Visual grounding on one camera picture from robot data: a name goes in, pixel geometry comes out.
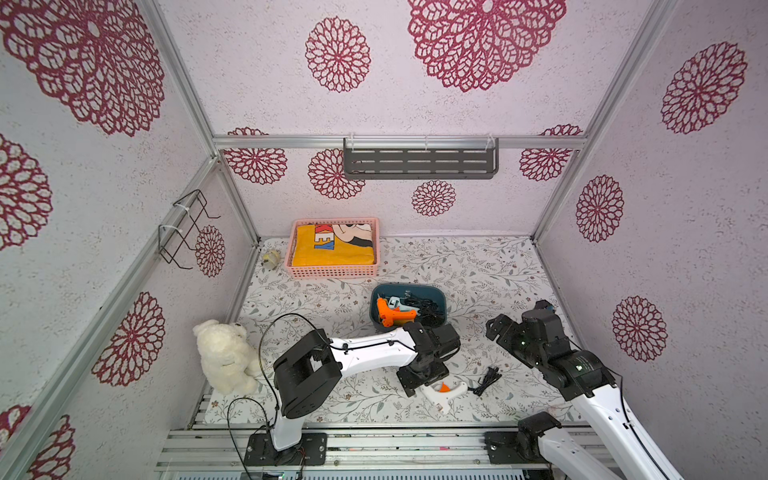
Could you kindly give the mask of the white hot glue gun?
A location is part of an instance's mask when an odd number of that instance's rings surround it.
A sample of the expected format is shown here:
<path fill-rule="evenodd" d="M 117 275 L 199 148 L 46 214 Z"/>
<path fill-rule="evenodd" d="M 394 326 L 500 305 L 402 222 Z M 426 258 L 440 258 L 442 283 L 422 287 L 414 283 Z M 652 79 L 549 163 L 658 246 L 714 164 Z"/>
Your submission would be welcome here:
<path fill-rule="evenodd" d="M 422 385 L 418 388 L 418 392 L 431 402 L 441 415 L 448 414 L 451 402 L 468 391 L 469 387 L 465 382 L 459 382 L 453 387 L 441 382 L 437 387 Z"/>

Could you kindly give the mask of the orange hot glue gun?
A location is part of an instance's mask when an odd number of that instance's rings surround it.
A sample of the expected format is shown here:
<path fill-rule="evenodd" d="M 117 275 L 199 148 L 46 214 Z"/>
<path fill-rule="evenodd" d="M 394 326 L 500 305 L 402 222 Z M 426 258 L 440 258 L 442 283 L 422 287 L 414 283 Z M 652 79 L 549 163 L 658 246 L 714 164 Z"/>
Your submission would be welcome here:
<path fill-rule="evenodd" d="M 419 313 L 418 308 L 414 311 L 405 312 L 392 310 L 387 306 L 387 300 L 389 298 L 380 297 L 376 301 L 379 322 L 383 327 L 390 328 L 393 326 L 402 326 L 403 324 L 412 322 L 416 319 Z"/>

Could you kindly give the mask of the light blue hot glue gun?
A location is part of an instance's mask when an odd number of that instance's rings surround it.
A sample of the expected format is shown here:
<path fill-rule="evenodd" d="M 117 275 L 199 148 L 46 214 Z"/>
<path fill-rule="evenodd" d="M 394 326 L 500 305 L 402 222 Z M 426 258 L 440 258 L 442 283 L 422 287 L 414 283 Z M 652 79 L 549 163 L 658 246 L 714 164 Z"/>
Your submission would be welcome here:
<path fill-rule="evenodd" d="M 404 304 L 401 298 L 397 296 L 391 296 L 387 300 L 387 306 L 392 310 L 397 310 L 401 312 L 417 310 L 417 307 Z"/>

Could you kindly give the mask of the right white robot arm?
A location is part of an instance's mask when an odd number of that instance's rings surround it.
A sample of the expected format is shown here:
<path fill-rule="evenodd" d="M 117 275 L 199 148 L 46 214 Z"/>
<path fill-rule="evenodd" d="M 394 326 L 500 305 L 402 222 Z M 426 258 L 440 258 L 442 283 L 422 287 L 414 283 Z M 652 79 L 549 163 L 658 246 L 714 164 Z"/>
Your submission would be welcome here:
<path fill-rule="evenodd" d="M 499 315 L 486 323 L 486 337 L 559 391 L 587 421 L 618 465 L 620 474 L 584 449 L 547 412 L 520 420 L 515 432 L 487 433 L 491 463 L 544 463 L 568 479 L 680 479 L 682 475 L 624 399 L 622 377 L 592 352 L 574 346 L 555 307 L 539 300 L 520 321 Z"/>

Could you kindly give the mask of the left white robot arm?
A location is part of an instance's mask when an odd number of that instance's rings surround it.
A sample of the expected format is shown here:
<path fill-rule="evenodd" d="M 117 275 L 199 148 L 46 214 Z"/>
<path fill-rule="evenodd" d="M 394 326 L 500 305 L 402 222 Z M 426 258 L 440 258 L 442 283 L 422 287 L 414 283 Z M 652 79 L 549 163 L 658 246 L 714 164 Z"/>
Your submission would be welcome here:
<path fill-rule="evenodd" d="M 436 328 L 409 322 L 387 333 L 353 339 L 331 338 L 314 329 L 273 364 L 276 418 L 270 430 L 278 452 L 297 446 L 305 418 L 323 405 L 346 377 L 368 371 L 396 368 L 405 394 L 445 379 L 446 362 L 461 347 L 451 325 Z"/>

